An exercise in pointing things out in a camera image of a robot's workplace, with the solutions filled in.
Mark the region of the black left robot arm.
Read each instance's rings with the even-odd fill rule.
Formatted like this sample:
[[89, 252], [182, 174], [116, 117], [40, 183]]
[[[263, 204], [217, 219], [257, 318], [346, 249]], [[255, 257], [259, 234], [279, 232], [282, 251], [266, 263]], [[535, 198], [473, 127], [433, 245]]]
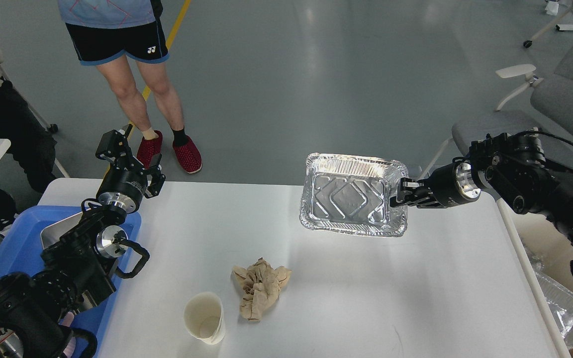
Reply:
[[116, 291], [113, 277], [141, 272], [150, 254], [121, 224], [143, 198], [159, 195], [165, 182], [161, 154], [149, 167], [133, 156], [127, 139], [132, 129], [126, 125], [103, 134], [95, 155], [109, 162], [108, 172], [94, 198], [55, 224], [65, 231], [43, 239], [43, 270], [0, 277], [0, 358], [63, 358], [73, 338], [87, 341], [83, 358], [96, 353], [93, 333], [62, 320], [100, 306]]

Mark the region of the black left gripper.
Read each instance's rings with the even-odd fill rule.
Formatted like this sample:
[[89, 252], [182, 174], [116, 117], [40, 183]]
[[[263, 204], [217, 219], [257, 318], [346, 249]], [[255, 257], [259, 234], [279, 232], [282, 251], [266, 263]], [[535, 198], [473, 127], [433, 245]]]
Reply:
[[161, 153], [152, 157], [148, 169], [134, 169], [136, 161], [128, 138], [131, 132], [107, 131], [95, 151], [95, 157], [109, 162], [107, 174], [98, 188], [98, 202], [123, 209], [127, 214], [136, 212], [143, 198], [159, 195], [166, 180], [161, 172]]

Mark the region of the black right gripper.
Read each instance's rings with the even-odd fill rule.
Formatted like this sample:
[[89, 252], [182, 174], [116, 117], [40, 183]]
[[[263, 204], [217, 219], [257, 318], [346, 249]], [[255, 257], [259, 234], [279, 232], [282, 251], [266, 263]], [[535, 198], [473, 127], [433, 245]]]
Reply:
[[436, 169], [429, 177], [416, 181], [401, 178], [399, 193], [391, 197], [391, 207], [417, 206], [418, 208], [451, 208], [480, 197], [481, 189], [473, 180], [472, 166], [469, 162], [455, 162]]

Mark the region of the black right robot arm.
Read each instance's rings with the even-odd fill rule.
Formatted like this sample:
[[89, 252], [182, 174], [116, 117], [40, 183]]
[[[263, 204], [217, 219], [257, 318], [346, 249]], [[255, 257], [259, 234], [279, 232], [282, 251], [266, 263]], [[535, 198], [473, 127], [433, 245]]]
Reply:
[[514, 213], [544, 215], [573, 246], [573, 169], [546, 159], [539, 136], [523, 131], [473, 141], [468, 154], [429, 177], [402, 178], [389, 205], [450, 208], [491, 188]]

